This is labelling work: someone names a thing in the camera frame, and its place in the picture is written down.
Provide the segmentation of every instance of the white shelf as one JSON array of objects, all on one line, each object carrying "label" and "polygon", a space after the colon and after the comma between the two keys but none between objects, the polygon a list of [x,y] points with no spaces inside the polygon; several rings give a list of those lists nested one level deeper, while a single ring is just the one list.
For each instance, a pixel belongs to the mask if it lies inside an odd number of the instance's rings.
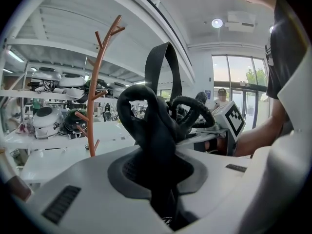
[{"label": "white shelf", "polygon": [[[118,140],[122,137],[130,136],[123,125],[117,121],[94,122],[93,133],[94,142],[97,139],[101,142],[107,142],[113,139]],[[17,134],[15,131],[5,137],[5,147],[7,149],[55,149],[77,146],[84,147],[86,144],[88,144],[88,139],[86,137],[69,139],[67,136],[55,135],[49,139],[36,139],[34,136]]]},{"label": "white shelf", "polygon": [[[132,137],[124,140],[100,142],[96,155],[109,153],[124,147],[133,146]],[[53,179],[75,163],[90,157],[90,152],[84,146],[54,150],[37,150],[29,156],[20,177],[26,183],[45,183]]]},{"label": "white shelf", "polygon": [[[57,93],[47,93],[47,92],[42,92],[38,94],[37,92],[33,91],[18,91],[18,90],[0,90],[0,97],[21,97],[21,98],[37,98],[37,99],[59,99],[59,100],[73,100],[72,97],[67,96],[66,94],[57,94]],[[112,98],[104,98],[100,97],[97,98],[94,102],[101,102],[101,103],[111,103],[111,104],[116,104],[117,99],[112,99]],[[147,105],[147,102],[145,101],[134,101],[131,102],[131,104],[144,104]]]}]

